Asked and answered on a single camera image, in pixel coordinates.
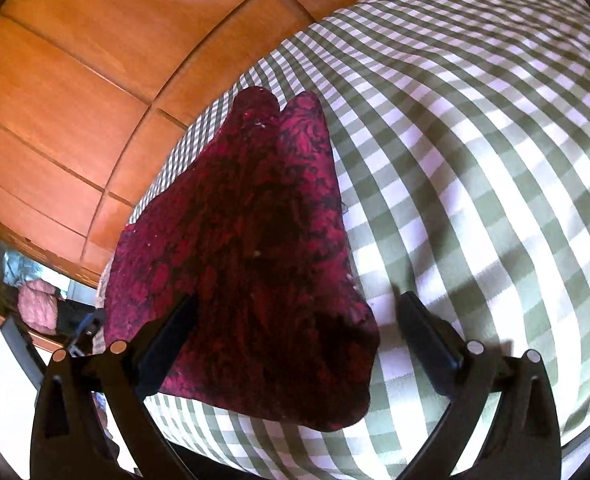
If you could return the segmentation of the wooden wardrobe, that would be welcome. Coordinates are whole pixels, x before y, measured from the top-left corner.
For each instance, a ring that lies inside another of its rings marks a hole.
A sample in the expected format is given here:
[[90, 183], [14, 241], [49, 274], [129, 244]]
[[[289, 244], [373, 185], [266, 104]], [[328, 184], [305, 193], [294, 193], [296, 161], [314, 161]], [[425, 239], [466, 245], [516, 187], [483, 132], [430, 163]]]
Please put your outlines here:
[[357, 0], [0, 0], [0, 234], [94, 284], [185, 129]]

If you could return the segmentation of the green white checkered bedsheet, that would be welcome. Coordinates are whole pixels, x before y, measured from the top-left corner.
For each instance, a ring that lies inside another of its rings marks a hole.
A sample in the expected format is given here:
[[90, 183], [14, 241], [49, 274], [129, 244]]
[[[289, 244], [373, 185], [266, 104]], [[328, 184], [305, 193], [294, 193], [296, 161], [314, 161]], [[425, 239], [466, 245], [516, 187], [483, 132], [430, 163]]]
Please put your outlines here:
[[394, 321], [412, 288], [459, 332], [538, 351], [560, 440], [590, 426], [590, 8], [361, 0], [237, 81], [319, 93], [353, 275], [382, 342], [371, 408], [321, 434], [159, 394], [161, 433], [269, 479], [391, 479], [441, 414]]

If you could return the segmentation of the wooden framed mirror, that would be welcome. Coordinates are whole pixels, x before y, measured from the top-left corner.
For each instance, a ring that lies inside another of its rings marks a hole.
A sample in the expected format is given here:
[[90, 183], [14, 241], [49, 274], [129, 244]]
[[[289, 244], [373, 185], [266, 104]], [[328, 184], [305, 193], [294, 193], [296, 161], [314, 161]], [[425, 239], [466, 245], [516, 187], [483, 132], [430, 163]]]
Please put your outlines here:
[[44, 347], [65, 346], [96, 312], [96, 291], [22, 252], [0, 223], [0, 325], [10, 318]]

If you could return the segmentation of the dark red patterned garment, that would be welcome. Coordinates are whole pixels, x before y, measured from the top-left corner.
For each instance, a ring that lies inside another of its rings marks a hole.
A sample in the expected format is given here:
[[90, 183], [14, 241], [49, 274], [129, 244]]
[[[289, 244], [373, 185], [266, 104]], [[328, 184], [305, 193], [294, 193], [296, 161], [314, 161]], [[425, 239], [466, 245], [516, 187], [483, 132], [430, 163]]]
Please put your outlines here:
[[380, 343], [353, 285], [329, 128], [306, 91], [242, 90], [213, 140], [117, 243], [107, 341], [196, 298], [161, 388], [281, 424], [335, 431], [370, 405]]

